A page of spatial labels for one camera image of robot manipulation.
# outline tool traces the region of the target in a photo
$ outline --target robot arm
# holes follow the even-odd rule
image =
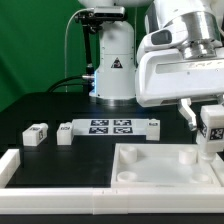
[[[191,131],[199,129],[201,158],[211,162],[224,149],[223,100],[222,105],[202,107],[200,125],[190,105],[223,99],[224,48],[219,31],[224,2],[155,0],[154,5],[156,15],[150,19],[158,30],[150,33],[150,27],[138,50],[137,101],[143,107],[177,104]]]

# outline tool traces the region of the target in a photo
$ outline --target green wall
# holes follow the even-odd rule
[[[71,15],[80,8],[78,0],[0,1],[0,111],[22,95],[46,91],[64,78],[65,29]],[[145,11],[146,8],[128,10],[133,26],[136,13],[138,16],[137,44],[144,35]],[[91,43],[96,67],[97,36],[91,36]],[[68,46],[68,75],[82,74],[85,55],[80,24],[72,24]]]

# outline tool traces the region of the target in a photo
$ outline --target black table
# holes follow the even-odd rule
[[[199,114],[202,104],[193,105]],[[81,93],[33,93],[0,113],[0,156],[19,148],[21,166],[7,188],[110,187],[116,143],[155,143],[145,136],[75,136],[71,146],[57,146],[56,131],[73,119],[158,119],[159,144],[195,143],[195,133],[177,107],[142,108],[139,105],[106,107],[92,104]],[[47,123],[48,138],[38,147],[24,147],[22,132],[35,123]],[[222,214],[130,214],[130,215],[13,215],[0,223],[221,223]]]

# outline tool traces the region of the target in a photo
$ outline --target white plastic part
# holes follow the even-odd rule
[[[160,140],[160,120],[151,119],[146,126],[146,140]]]
[[[137,149],[137,160],[124,163],[121,152]],[[197,145],[163,145],[163,144],[117,144],[111,178],[112,188],[215,188],[221,187],[211,164],[196,160]],[[198,178],[196,174],[207,175],[211,181]]]
[[[212,179],[210,176],[202,173],[194,173],[191,177],[191,183],[204,183],[204,184],[210,184]]]
[[[118,182],[136,182],[138,179],[138,176],[134,172],[124,171],[117,175],[117,181]]]
[[[131,164],[137,161],[138,149],[134,146],[124,146],[120,148],[120,162]]]
[[[197,162],[197,150],[189,147],[179,151],[179,162],[184,165],[193,165]]]
[[[202,128],[198,132],[201,157],[212,161],[216,152],[224,149],[224,107],[222,105],[203,106],[201,109]]]
[[[57,131],[57,144],[71,145],[73,137],[74,135],[73,135],[72,123],[67,122],[65,124],[60,124]]]
[[[224,92],[224,48],[215,59],[183,60],[177,49],[145,54],[136,73],[136,98],[143,107],[163,101],[220,95]]]
[[[47,137],[48,125],[33,124],[26,131],[23,132],[24,146],[38,146]]]
[[[163,31],[169,31],[172,36],[172,41],[169,44],[161,44],[161,45],[155,45],[152,41],[152,36],[156,35],[158,33],[161,33]],[[150,33],[146,35],[137,52],[137,62],[139,63],[141,58],[150,51],[158,51],[158,50],[165,50],[169,49],[171,47],[175,47],[183,43],[188,38],[188,30],[186,27],[186,24],[184,22],[180,22],[178,24],[172,24],[170,26],[167,26],[164,29],[158,30],[156,32]]]
[[[5,188],[20,165],[19,149],[9,149],[0,159],[0,188]]]
[[[184,176],[187,184],[178,186],[178,184],[166,183],[152,184],[150,186],[144,185],[144,182],[139,184],[138,182],[119,182],[120,186],[116,188],[0,189],[0,214],[224,212],[224,163],[218,155],[212,164],[202,163],[194,164],[193,166],[179,164],[176,166],[173,162],[167,162],[170,159],[175,159],[178,164],[178,151],[180,148],[189,146],[149,144],[135,145],[135,147],[138,148],[140,154],[136,163],[144,162],[144,157],[141,157],[141,153],[145,151],[148,157],[160,158],[163,161],[158,164],[158,166],[162,165],[160,169],[165,171],[163,181],[167,181],[170,178],[169,174],[169,177],[166,179],[166,167],[168,166],[169,172],[174,173],[173,177],[176,180],[180,180],[180,177]],[[117,150],[115,150],[116,162],[119,162]],[[130,168],[128,172],[132,172],[131,166],[130,164],[125,165],[126,169]],[[155,177],[159,176],[160,178],[161,173],[158,173],[156,169],[157,166],[154,163],[152,169],[141,166],[140,172],[144,170],[147,173],[154,172]]]

